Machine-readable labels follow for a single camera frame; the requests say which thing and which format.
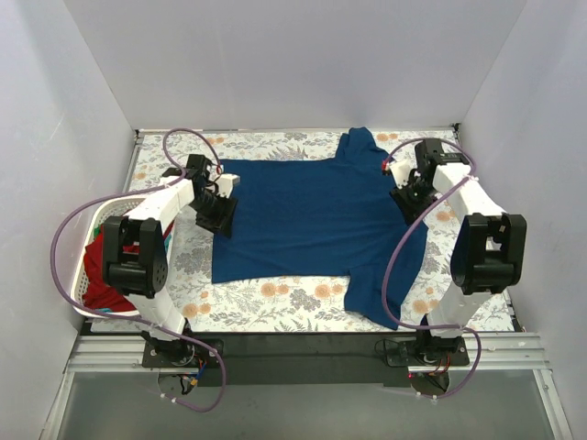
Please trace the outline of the dark blue t shirt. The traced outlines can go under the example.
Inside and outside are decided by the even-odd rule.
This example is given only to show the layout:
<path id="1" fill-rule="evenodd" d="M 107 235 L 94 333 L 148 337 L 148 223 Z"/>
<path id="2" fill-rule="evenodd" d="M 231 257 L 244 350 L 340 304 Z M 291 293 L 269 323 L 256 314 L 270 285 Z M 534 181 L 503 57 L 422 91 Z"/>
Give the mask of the dark blue t shirt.
<path id="1" fill-rule="evenodd" d="M 401 305 L 425 259 L 427 227 L 408 238 L 382 175 L 386 152 L 365 127 L 352 128 L 322 160 L 227 159 L 240 177 L 232 237 L 215 236 L 212 281 L 278 276 L 347 276 L 346 311 L 397 327 Z"/>

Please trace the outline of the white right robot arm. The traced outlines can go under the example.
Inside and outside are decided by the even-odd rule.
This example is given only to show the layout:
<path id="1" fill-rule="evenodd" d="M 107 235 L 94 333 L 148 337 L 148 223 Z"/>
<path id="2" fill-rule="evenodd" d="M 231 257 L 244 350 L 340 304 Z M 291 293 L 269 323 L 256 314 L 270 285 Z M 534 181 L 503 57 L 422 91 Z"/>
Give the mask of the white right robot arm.
<path id="1" fill-rule="evenodd" d="M 396 183 L 391 196 L 412 235 L 424 218 L 448 203 L 460 223 L 449 262 L 451 283 L 437 306 L 414 325 L 415 335 L 382 344 L 393 366 L 419 364 L 434 372 L 466 366 L 469 356 L 464 334 L 478 309 L 492 296 L 516 285 L 522 273 L 526 219 L 508 214 L 495 203 L 474 176 L 469 156 L 436 137 L 412 140 L 415 164 L 388 157 L 382 173 Z"/>

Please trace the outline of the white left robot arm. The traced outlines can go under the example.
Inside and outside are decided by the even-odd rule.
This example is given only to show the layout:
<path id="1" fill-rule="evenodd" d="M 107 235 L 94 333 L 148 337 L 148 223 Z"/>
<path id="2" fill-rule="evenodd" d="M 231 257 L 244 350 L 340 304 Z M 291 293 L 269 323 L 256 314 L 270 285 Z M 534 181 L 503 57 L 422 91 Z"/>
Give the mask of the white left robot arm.
<path id="1" fill-rule="evenodd" d="M 238 199 L 237 174 L 221 172 L 213 178 L 213 164 L 192 154 L 184 169 L 169 168 L 163 187 L 129 212 L 109 216 L 102 227 L 102 278 L 138 311 L 146 327 L 142 337 L 155 353 L 176 367 L 196 363 L 199 349 L 186 338 L 189 323 L 174 305 L 166 287 L 169 276 L 166 236 L 183 208 L 196 212 L 195 224 L 213 234 L 230 237 Z"/>

